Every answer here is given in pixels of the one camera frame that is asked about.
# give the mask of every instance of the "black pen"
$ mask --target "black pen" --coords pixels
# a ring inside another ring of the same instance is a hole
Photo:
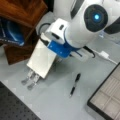
[[[71,90],[71,92],[70,92],[70,97],[72,97],[72,95],[73,95],[73,93],[74,93],[74,91],[75,91],[75,89],[76,89],[77,83],[78,83],[78,81],[80,80],[80,77],[81,77],[81,74],[79,73],[79,74],[77,75],[76,79],[75,79],[74,86],[73,86],[73,88],[72,88],[72,90]]]

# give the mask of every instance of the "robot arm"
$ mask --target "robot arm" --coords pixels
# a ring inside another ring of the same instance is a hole
[[[54,14],[59,19],[51,24],[43,37],[41,35],[43,40],[47,40],[47,47],[43,44],[44,42],[39,40],[27,64],[37,74],[32,86],[36,85],[39,76],[46,77],[56,55],[62,58],[72,55],[81,60],[80,57],[89,54],[83,50],[84,46],[96,39],[101,30],[109,27],[120,17],[119,1],[84,0],[80,6],[76,4],[78,1],[55,0]],[[70,11],[74,10],[75,14],[71,18]]]

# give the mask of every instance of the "gray tabletop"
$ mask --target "gray tabletop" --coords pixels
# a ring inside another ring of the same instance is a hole
[[[98,39],[89,46],[106,51],[110,58],[120,61],[120,46]],[[47,78],[41,80],[32,91],[21,84],[29,69],[28,60],[9,66],[3,47],[0,48],[0,80],[42,120],[103,120],[87,107],[86,103],[97,87],[115,67],[114,64],[96,56],[86,62],[67,58],[54,66]],[[81,73],[72,98],[69,98],[74,79]]]

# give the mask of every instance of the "cable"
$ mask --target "cable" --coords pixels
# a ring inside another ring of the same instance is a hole
[[[98,56],[102,57],[103,59],[108,60],[108,61],[114,63],[115,65],[118,64],[118,63],[115,62],[114,60],[110,59],[110,58],[109,58],[109,54],[106,53],[105,51],[102,51],[102,52],[100,52],[100,53],[97,52],[96,50],[93,50],[93,51],[94,51]]]
[[[87,46],[84,46],[83,47],[85,50],[87,50],[88,52],[92,53],[93,54],[93,58],[95,58],[95,53],[92,49],[88,48]]]
[[[43,42],[43,44],[44,44],[45,46],[48,46],[49,42],[48,42],[47,40],[43,40],[43,39],[41,38],[41,29],[42,29],[42,27],[45,26],[45,25],[50,26],[51,24],[50,24],[50,23],[43,23],[43,24],[39,27],[39,29],[38,29],[38,35],[40,35],[40,40]]]

